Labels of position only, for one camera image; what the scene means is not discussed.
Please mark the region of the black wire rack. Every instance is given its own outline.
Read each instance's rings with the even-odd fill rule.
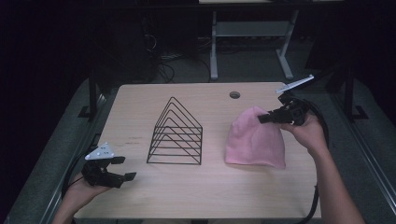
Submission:
[[[201,124],[172,96],[155,124],[147,163],[201,165],[202,137]]]

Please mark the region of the black cord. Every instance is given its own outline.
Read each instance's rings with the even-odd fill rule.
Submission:
[[[64,183],[62,186],[62,198],[64,197],[64,195],[66,194],[67,190],[69,189],[70,185],[68,183],[71,174],[73,173],[73,170],[75,169],[79,159],[85,154],[85,152],[80,153],[78,156],[76,156],[73,159],[73,163],[68,167],[66,175],[64,177]]]
[[[308,106],[308,108],[315,114],[315,116],[317,116],[318,121],[323,129],[323,133],[324,133],[324,137],[326,140],[326,145],[327,147],[329,146],[329,127],[327,126],[327,123],[323,117],[323,114],[320,112],[320,110],[318,109],[318,106],[315,105],[312,102],[309,102],[307,100],[303,100],[303,102],[305,102],[305,104]],[[314,199],[312,201],[312,205],[311,205],[311,210],[309,211],[309,214],[300,222],[297,222],[296,224],[305,224],[307,222],[309,222],[309,220],[311,220],[311,218],[314,216],[317,207],[318,207],[318,199],[319,199],[319,192],[318,192],[318,185],[315,186],[315,193],[314,193]]]

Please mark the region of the pink towel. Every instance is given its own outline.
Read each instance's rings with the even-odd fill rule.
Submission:
[[[225,162],[285,168],[282,133],[272,122],[261,124],[257,116],[263,114],[268,112],[253,106],[233,122],[228,135]]]

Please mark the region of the table top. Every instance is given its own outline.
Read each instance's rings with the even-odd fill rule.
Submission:
[[[282,131],[286,169],[226,164],[232,122],[257,105],[279,108],[282,83],[147,84],[120,87],[99,145],[108,142],[125,163],[108,171],[137,172],[120,189],[97,196],[76,217],[85,218],[284,218],[305,217],[316,185],[312,158]],[[240,93],[238,99],[230,92]],[[154,126],[175,97],[203,127],[202,164],[147,163]],[[320,207],[314,217],[320,217]]]

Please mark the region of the dark background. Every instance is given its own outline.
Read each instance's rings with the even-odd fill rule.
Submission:
[[[128,4],[136,2],[147,1],[128,1]],[[123,78],[132,83],[149,82],[154,76],[153,59],[145,51],[145,29],[155,28],[152,32],[160,39],[160,50],[169,46],[191,50],[186,46],[194,46],[196,36],[210,36],[210,13],[162,11],[155,15],[166,20],[159,20],[154,28],[145,24],[142,27],[140,19],[144,13],[98,14],[96,9],[101,3],[93,0],[84,4],[56,0],[0,2],[3,99],[0,221],[18,197],[75,90],[92,70],[97,76],[106,77],[110,87],[120,85],[115,80]],[[316,20],[314,12],[301,13],[294,35],[294,38],[302,35],[318,38],[309,67],[326,69],[346,55],[353,55],[348,65],[371,89],[394,124],[395,12],[395,3],[390,0],[346,1],[343,8],[330,12],[325,20]],[[319,30],[306,28],[319,25]],[[112,59],[111,55],[129,65]]]

